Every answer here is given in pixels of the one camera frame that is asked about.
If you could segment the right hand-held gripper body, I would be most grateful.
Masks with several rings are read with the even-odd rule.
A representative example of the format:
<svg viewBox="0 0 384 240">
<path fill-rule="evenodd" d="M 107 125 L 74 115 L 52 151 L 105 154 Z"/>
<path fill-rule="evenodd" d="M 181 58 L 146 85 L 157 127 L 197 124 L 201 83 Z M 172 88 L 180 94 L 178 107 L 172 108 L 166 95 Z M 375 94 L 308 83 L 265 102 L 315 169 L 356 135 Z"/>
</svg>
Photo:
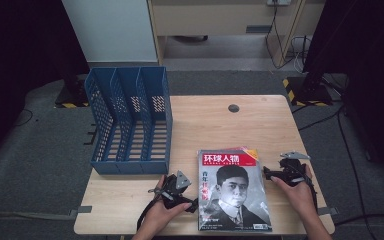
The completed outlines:
<svg viewBox="0 0 384 240">
<path fill-rule="evenodd" d="M 282 179 L 289 186 L 294 187 L 298 183 L 307 180 L 306 165 L 300 159 L 310 160 L 311 157 L 297 151 L 281 153 L 280 167 L 282 168 Z"/>
</svg>

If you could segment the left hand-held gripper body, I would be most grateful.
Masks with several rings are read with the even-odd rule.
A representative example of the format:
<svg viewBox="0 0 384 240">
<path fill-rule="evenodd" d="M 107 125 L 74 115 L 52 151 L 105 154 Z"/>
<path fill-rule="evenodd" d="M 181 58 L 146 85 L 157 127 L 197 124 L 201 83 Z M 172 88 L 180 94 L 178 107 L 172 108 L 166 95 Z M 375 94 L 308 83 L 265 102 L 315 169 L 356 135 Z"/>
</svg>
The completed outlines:
<svg viewBox="0 0 384 240">
<path fill-rule="evenodd" d="M 190 180 L 178 170 L 176 174 L 166 176 L 164 178 L 161 188 L 151 189 L 151 192 L 158 194 L 162 197 L 164 205 L 167 209 L 171 209 L 179 204 L 180 197 L 183 196 L 183 192 L 191 185 Z"/>
</svg>

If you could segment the blue plastic file rack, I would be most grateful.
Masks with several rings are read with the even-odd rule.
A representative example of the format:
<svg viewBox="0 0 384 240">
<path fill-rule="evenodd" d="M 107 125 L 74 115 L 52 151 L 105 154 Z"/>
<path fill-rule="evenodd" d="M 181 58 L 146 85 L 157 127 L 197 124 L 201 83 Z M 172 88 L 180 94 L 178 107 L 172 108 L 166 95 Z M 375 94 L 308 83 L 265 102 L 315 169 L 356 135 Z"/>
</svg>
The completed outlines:
<svg viewBox="0 0 384 240">
<path fill-rule="evenodd" d="M 97 129 L 95 171 L 166 174 L 173 125 L 166 69 L 93 68 L 84 87 Z"/>
</svg>

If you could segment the portrait cover magazine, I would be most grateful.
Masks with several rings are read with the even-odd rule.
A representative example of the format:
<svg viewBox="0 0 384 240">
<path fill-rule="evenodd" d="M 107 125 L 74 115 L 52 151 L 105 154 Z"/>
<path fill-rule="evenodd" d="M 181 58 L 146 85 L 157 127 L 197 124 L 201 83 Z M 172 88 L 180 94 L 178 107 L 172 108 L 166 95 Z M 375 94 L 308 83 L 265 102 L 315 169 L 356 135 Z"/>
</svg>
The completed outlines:
<svg viewBox="0 0 384 240">
<path fill-rule="evenodd" d="M 271 232 L 258 152 L 198 152 L 198 230 Z"/>
</svg>

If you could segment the person's left hand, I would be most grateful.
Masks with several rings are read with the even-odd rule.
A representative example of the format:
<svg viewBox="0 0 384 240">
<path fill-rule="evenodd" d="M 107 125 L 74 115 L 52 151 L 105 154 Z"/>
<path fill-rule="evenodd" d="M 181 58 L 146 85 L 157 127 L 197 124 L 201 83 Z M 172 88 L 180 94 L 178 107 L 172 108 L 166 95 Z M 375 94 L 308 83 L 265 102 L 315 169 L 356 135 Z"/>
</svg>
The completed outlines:
<svg viewBox="0 0 384 240">
<path fill-rule="evenodd" d="M 167 209 L 161 197 L 155 196 L 154 204 L 146 213 L 139 229 L 152 229 L 161 232 L 172 219 L 182 214 L 190 206 L 190 203 L 182 203 Z"/>
</svg>

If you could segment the person's right hand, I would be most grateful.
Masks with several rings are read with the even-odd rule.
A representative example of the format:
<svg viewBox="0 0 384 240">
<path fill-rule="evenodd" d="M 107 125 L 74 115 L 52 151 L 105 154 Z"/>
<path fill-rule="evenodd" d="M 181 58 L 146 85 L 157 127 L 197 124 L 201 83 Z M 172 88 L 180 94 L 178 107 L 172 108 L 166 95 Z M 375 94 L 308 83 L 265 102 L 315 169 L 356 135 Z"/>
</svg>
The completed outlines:
<svg viewBox="0 0 384 240">
<path fill-rule="evenodd" d="M 290 204 L 303 223 L 319 219 L 311 189 L 305 181 L 298 183 L 294 187 L 289 186 L 278 177 L 272 177 L 271 181 L 286 194 Z"/>
</svg>

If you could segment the grey tape strip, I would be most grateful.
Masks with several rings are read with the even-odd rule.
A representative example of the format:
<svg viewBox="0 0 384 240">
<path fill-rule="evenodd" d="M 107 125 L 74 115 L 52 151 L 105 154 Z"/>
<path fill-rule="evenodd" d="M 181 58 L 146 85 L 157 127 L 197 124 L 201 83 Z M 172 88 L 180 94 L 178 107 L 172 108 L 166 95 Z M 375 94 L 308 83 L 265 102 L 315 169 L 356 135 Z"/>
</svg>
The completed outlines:
<svg viewBox="0 0 384 240">
<path fill-rule="evenodd" d="M 337 215 L 339 213 L 336 207 L 321 207 L 317 209 L 318 215 Z"/>
<path fill-rule="evenodd" d="M 90 213 L 92 211 L 91 206 L 79 206 L 77 209 L 72 209 L 69 212 L 69 216 L 76 218 L 79 213 Z"/>
</svg>

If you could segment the black tape marks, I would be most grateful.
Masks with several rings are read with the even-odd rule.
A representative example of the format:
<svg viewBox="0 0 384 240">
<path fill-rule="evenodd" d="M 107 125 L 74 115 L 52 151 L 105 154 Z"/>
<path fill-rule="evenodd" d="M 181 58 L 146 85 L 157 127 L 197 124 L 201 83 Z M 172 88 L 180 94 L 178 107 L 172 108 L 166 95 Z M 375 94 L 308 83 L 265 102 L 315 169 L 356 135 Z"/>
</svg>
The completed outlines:
<svg viewBox="0 0 384 240">
<path fill-rule="evenodd" d="M 86 142 L 84 142 L 84 145 L 93 145 L 94 144 L 96 134 L 97 134 L 97 127 L 96 127 L 95 123 L 92 123 L 91 127 L 92 127 L 92 130 L 87 132 L 88 140 Z"/>
</svg>

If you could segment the black curtain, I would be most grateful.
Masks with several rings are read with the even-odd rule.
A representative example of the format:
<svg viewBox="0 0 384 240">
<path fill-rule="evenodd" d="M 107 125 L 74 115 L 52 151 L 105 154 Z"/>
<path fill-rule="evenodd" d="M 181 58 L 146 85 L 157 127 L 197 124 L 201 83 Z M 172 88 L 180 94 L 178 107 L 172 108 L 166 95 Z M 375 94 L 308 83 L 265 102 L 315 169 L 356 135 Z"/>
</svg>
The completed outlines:
<svg viewBox="0 0 384 240">
<path fill-rule="evenodd" d="M 62 79 L 80 97 L 88 71 L 62 0 L 0 0 L 0 144 L 29 91 Z"/>
<path fill-rule="evenodd" d="M 349 77 L 345 99 L 384 164 L 384 0 L 326 0 L 305 70 L 306 92 L 324 73 Z"/>
</svg>

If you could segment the beige wooden desk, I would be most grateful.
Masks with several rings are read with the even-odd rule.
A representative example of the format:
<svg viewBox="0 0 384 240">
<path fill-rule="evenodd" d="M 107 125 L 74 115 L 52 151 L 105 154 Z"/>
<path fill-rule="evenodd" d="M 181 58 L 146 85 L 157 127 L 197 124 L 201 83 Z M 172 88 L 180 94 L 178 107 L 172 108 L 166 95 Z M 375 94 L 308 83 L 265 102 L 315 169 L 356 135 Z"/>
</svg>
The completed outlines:
<svg viewBox="0 0 384 240">
<path fill-rule="evenodd" d="M 286 62 L 292 39 L 312 35 L 326 0 L 147 0 L 157 61 L 163 62 L 169 36 L 263 34 L 277 67 Z"/>
</svg>

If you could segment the white cabinet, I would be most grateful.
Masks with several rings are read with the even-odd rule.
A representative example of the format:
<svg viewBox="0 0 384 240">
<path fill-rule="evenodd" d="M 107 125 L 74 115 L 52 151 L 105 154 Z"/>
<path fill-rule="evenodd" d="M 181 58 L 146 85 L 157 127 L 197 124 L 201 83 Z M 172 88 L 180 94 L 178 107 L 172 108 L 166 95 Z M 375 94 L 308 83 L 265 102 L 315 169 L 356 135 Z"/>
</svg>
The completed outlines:
<svg viewBox="0 0 384 240">
<path fill-rule="evenodd" d="M 156 62 L 147 0 L 62 0 L 89 63 Z"/>
</svg>

